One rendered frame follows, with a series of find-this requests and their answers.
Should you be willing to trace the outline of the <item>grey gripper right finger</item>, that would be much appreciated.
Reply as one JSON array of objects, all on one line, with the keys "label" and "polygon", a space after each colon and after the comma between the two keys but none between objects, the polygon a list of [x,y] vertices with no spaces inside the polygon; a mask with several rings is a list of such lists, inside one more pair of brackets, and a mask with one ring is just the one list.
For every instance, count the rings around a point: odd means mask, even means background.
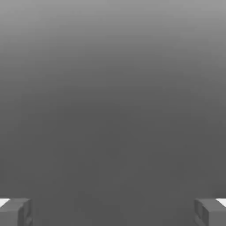
[{"label": "grey gripper right finger", "polygon": [[226,198],[195,199],[194,222],[197,226],[226,226]]}]

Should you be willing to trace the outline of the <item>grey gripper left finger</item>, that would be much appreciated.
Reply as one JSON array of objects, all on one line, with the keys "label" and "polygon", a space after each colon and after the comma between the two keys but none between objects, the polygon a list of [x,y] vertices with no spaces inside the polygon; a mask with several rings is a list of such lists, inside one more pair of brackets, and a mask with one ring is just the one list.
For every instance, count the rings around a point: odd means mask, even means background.
[{"label": "grey gripper left finger", "polygon": [[32,199],[0,198],[0,226],[33,226]]}]

